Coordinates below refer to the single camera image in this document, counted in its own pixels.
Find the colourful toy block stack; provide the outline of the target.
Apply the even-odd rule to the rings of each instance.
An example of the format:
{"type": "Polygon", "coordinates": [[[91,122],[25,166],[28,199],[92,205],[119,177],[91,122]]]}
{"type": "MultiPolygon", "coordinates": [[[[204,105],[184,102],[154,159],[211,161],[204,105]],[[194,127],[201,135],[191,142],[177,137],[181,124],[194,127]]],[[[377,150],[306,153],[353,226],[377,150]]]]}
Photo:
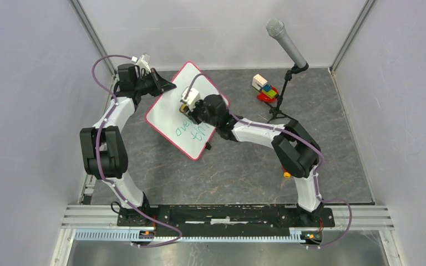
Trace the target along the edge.
{"type": "Polygon", "coordinates": [[[273,103],[279,96],[278,90],[271,86],[260,74],[253,76],[251,85],[257,91],[256,97],[261,102],[273,103]]]}

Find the yellow bone-shaped eraser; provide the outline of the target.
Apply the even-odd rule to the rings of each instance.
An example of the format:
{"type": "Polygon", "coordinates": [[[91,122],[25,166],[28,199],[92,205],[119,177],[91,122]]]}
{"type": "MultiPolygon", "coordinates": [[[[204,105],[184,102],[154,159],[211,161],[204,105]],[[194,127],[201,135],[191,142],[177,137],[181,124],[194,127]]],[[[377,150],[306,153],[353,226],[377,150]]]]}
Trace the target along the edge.
{"type": "Polygon", "coordinates": [[[183,114],[186,114],[189,111],[189,108],[187,105],[181,105],[179,111],[183,114]]]}

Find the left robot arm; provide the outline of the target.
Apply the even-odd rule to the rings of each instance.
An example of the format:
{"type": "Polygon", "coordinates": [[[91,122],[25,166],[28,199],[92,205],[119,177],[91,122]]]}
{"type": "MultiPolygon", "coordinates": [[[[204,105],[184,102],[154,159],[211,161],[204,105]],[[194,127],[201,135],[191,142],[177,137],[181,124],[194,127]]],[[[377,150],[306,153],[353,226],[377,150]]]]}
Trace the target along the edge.
{"type": "Polygon", "coordinates": [[[133,63],[118,66],[119,80],[109,109],[93,126],[80,131],[86,173],[103,181],[117,196],[117,214],[122,222],[135,226],[155,223],[149,201],[128,172],[128,153],[121,131],[144,95],[159,96],[176,88],[154,69],[133,63]]]}

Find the pink framed whiteboard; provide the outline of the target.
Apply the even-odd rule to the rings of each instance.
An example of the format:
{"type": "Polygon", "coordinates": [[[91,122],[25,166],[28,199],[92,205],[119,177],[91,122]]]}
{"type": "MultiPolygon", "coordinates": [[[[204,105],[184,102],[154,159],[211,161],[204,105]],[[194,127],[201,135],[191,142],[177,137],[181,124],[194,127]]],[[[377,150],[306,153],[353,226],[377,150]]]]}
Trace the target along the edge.
{"type": "Polygon", "coordinates": [[[160,95],[145,115],[150,126],[191,160],[199,159],[215,132],[209,124],[194,124],[179,110],[182,92],[199,73],[193,62],[186,62],[171,81],[176,88],[160,95]]]}

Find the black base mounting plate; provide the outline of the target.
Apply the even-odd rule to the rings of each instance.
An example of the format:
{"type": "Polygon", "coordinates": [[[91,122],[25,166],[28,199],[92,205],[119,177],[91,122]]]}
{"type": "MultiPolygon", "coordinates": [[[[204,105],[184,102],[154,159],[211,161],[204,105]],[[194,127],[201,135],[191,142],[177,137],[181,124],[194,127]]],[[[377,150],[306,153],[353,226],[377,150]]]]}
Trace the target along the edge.
{"type": "Polygon", "coordinates": [[[336,225],[331,208],[323,207],[318,221],[307,222],[295,204],[160,204],[150,208],[155,223],[135,226],[118,216],[117,225],[140,227],[153,237],[284,236],[291,228],[311,231],[336,225]]]}

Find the black microphone tripod stand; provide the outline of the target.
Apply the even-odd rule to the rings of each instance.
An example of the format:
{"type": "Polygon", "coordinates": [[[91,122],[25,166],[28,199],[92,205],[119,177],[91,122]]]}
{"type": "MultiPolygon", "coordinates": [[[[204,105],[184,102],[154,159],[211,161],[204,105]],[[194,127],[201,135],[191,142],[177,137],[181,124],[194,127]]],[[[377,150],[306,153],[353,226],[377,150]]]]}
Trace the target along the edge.
{"type": "Polygon", "coordinates": [[[269,113],[272,115],[271,118],[267,121],[267,123],[270,123],[273,120],[277,120],[277,119],[292,119],[291,116],[286,115],[281,109],[281,105],[283,103],[283,96],[285,94],[286,88],[287,88],[287,84],[289,81],[291,81],[292,76],[299,74],[303,71],[306,71],[309,68],[308,63],[306,63],[303,67],[298,67],[296,64],[289,69],[285,76],[284,76],[284,84],[282,87],[282,90],[277,98],[277,103],[275,106],[272,106],[271,104],[267,103],[267,106],[270,108],[269,109],[269,113]]]}

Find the silver microphone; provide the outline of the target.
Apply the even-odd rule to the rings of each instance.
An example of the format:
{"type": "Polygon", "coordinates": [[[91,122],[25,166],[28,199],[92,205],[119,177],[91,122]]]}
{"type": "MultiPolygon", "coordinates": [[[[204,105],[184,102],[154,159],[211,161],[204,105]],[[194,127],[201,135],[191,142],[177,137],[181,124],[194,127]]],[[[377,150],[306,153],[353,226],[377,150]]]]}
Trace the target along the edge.
{"type": "Polygon", "coordinates": [[[269,36],[278,42],[298,68],[305,68],[308,65],[307,61],[288,35],[285,24],[282,21],[271,18],[266,23],[266,30],[269,36]]]}

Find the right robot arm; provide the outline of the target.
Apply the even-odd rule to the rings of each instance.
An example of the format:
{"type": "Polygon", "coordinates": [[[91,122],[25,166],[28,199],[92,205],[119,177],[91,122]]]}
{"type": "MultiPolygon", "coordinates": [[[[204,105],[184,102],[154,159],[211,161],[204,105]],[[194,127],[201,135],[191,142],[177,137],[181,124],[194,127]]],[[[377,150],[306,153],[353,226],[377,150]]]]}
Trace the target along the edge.
{"type": "Polygon", "coordinates": [[[181,94],[180,102],[182,114],[195,124],[213,126],[221,138],[273,149],[284,171],[295,179],[299,221],[312,226],[320,220],[324,204],[317,187],[317,171],[323,163],[323,155],[297,120],[279,125],[255,122],[230,113],[220,94],[201,99],[198,92],[189,89],[181,94]]]}

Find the red yellow toy car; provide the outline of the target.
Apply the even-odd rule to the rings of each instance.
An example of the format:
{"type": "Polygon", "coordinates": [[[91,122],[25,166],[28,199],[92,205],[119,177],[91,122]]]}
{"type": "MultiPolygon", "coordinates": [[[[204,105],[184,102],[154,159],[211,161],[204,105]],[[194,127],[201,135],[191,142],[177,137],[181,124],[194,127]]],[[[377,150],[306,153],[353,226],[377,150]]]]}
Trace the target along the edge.
{"type": "Polygon", "coordinates": [[[282,168],[283,171],[283,178],[291,178],[291,174],[287,172],[284,168],[282,168]]]}

